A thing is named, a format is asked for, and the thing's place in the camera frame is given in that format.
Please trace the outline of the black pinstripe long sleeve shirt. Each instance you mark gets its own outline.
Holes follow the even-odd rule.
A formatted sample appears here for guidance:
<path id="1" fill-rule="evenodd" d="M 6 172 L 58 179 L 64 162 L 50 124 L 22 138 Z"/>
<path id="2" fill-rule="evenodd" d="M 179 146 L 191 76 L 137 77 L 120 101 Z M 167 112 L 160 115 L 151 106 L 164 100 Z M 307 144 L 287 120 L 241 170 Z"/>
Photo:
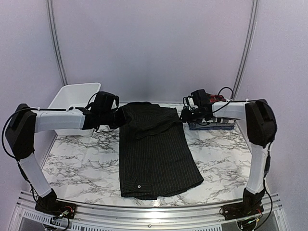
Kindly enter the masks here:
<path id="1" fill-rule="evenodd" d="M 122 197 L 156 200 L 186 192 L 204 181 L 176 108 L 148 102 L 122 108 L 130 119 L 119 130 Z"/>

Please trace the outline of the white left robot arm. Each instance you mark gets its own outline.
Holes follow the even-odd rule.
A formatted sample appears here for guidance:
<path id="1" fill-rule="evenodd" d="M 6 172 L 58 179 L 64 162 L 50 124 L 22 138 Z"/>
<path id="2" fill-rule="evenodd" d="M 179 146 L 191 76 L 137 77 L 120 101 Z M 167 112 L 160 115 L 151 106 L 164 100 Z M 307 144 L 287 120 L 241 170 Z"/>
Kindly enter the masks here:
<path id="1" fill-rule="evenodd" d="M 31 108 L 22 103 L 5 122 L 1 143 L 9 145 L 11 150 L 6 154 L 17 162 L 31 188 L 43 198 L 43 208 L 57 214 L 61 204 L 34 156 L 35 134 L 61 129 L 98 130 L 102 125 L 114 130 L 127 122 L 119 97 L 104 91 L 95 93 L 85 107 Z"/>

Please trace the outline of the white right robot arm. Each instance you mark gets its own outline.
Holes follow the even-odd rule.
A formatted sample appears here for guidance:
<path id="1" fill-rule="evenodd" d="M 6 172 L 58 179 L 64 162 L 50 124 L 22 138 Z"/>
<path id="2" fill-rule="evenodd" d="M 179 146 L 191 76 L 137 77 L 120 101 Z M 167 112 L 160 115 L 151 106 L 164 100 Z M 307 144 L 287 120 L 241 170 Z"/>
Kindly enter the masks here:
<path id="1" fill-rule="evenodd" d="M 226 99 L 219 93 L 206 93 L 204 89 L 192 92 L 182 101 L 180 119 L 183 123 L 204 127 L 220 119 L 245 122 L 252 159 L 248 183 L 238 211 L 244 216 L 250 215 L 267 191 L 265 179 L 270 169 L 270 150 L 278 129 L 272 108 L 264 99 Z"/>

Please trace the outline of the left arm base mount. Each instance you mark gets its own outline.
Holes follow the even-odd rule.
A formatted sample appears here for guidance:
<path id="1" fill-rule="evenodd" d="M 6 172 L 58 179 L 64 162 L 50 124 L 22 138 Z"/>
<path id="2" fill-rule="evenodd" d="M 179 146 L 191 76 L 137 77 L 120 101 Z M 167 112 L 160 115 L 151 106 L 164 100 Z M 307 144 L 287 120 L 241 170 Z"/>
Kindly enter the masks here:
<path id="1" fill-rule="evenodd" d="M 53 202 L 36 202 L 35 209 L 39 212 L 53 215 L 57 218 L 66 217 L 73 219 L 75 217 L 77 205 L 74 203 L 53 201 Z"/>

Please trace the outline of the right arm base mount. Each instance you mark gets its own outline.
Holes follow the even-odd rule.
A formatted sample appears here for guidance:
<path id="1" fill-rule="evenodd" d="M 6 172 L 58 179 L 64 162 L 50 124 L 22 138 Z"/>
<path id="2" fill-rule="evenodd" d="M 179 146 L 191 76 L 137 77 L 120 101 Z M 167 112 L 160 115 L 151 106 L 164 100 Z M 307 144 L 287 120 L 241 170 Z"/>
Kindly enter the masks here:
<path id="1" fill-rule="evenodd" d="M 261 202 L 255 205 L 249 205 L 244 202 L 227 204 L 223 205 L 219 211 L 225 220 L 245 218 L 257 214 L 260 215 L 263 212 L 264 208 Z"/>

